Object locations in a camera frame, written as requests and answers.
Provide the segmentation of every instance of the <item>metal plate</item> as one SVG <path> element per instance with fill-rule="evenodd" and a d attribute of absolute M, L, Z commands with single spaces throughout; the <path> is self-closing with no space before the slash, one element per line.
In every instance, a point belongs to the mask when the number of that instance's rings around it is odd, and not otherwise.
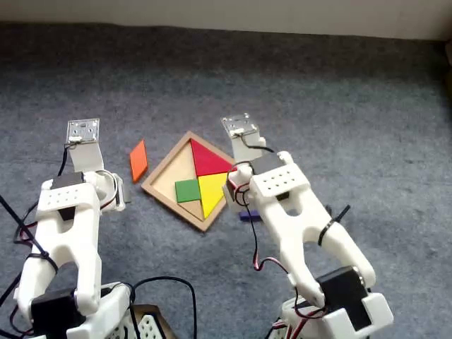
<path fill-rule="evenodd" d="M 256 123 L 250 118 L 248 113 L 234 115 L 232 117 L 224 117 L 221 119 L 221 122 L 230 138 L 255 133 L 259 130 Z"/>
<path fill-rule="evenodd" d="M 66 143 L 97 143 L 99 123 L 99 119 L 68 121 Z"/>

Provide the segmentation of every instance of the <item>yellow triangle piece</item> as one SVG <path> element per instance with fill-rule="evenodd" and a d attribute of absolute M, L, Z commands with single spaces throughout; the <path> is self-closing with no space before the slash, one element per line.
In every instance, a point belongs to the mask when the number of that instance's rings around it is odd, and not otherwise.
<path fill-rule="evenodd" d="M 226 174 L 227 173 L 203 175 L 198 178 L 204 218 L 209 216 L 217 203 L 220 202 L 223 197 L 222 186 L 226 182 Z"/>

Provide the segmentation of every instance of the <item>floor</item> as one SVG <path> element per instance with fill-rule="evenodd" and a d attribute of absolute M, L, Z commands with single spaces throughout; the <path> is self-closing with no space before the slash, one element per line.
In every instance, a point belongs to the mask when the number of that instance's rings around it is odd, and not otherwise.
<path fill-rule="evenodd" d="M 1 194 L 22 214 L 59 168 L 66 122 L 99 117 L 107 169 L 131 185 L 129 151 L 145 138 L 150 168 L 191 130 L 232 153 L 220 117 L 248 112 L 268 145 L 288 150 L 371 261 L 374 290 L 395 324 L 372 338 L 450 338 L 452 323 L 452 119 L 441 44 L 367 37 L 0 25 Z M 100 221 L 102 281 L 176 275 L 197 291 L 200 338 L 262 338 L 287 278 L 251 267 L 249 224 L 224 210 L 202 234 L 140 185 L 123 213 Z M 5 290 L 26 248 L 0 210 Z M 278 255 L 257 225 L 261 256 Z M 314 275 L 338 267 L 305 248 Z M 75 284 L 73 266 L 52 288 Z M 188 289 L 154 282 L 156 303 L 180 338 L 192 332 Z M 0 310 L 7 327 L 13 302 Z"/>

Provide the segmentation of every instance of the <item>tangram puzzle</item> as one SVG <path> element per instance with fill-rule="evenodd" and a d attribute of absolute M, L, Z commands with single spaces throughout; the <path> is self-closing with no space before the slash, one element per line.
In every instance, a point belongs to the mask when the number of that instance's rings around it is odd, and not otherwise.
<path fill-rule="evenodd" d="M 222 186 L 234 160 L 192 132 L 173 147 L 142 187 L 202 231 L 225 206 Z"/>

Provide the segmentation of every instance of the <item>orange parallelogram piece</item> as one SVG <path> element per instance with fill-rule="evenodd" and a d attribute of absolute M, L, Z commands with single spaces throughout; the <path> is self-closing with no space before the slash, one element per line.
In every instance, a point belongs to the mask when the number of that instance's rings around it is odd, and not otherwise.
<path fill-rule="evenodd" d="M 130 168 L 134 184 L 148 170 L 148 156 L 146 155 L 144 139 L 130 152 Z"/>

